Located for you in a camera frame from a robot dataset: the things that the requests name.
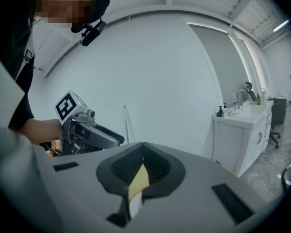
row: soap dispenser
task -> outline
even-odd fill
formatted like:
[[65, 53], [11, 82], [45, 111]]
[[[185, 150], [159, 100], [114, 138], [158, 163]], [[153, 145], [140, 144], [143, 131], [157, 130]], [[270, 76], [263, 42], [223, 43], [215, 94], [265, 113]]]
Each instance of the soap dispenser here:
[[220, 109], [219, 109], [219, 112], [217, 113], [217, 117], [222, 117], [223, 115], [223, 110], [222, 110], [222, 106], [219, 106]]
[[227, 116], [227, 106], [226, 103], [223, 103], [223, 117], [226, 118]]

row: cabinet handle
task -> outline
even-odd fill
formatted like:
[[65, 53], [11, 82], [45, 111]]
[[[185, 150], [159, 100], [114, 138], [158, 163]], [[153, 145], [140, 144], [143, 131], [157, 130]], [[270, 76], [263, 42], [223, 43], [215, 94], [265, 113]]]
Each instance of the cabinet handle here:
[[260, 139], [259, 139], [259, 141], [258, 141], [258, 143], [257, 143], [257, 144], [259, 144], [259, 143], [260, 143], [260, 141], [261, 141], [261, 132], [259, 133], [259, 136], [260, 136]]

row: bottle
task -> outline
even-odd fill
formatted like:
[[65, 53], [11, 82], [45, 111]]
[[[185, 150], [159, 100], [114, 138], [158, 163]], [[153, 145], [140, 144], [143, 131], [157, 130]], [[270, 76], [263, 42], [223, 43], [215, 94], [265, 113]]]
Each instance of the bottle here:
[[237, 97], [236, 97], [235, 93], [233, 93], [233, 109], [234, 109], [234, 111], [238, 110]]
[[266, 90], [264, 88], [262, 89], [262, 100], [261, 100], [261, 104], [267, 104]]
[[259, 93], [257, 95], [257, 105], [261, 105], [261, 98], [260, 98]]
[[223, 116], [223, 110], [222, 110], [222, 106], [219, 106], [219, 112], [217, 113], [217, 117], [222, 117]]
[[223, 103], [224, 107], [223, 107], [223, 117], [226, 118], [228, 117], [227, 115], [227, 106], [226, 106], [226, 103]]

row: white wall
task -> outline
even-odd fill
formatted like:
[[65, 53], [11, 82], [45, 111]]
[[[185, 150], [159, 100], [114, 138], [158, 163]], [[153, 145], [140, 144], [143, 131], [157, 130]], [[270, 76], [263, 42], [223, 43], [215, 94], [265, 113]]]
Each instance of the white wall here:
[[56, 117], [54, 104], [73, 90], [97, 122], [130, 141], [149, 141], [211, 158], [211, 116], [218, 101], [211, 68], [179, 15], [132, 17], [110, 25], [88, 47], [73, 49], [29, 99], [36, 119]]
[[287, 96], [291, 101], [291, 35], [267, 48], [264, 54], [273, 81], [273, 96]]

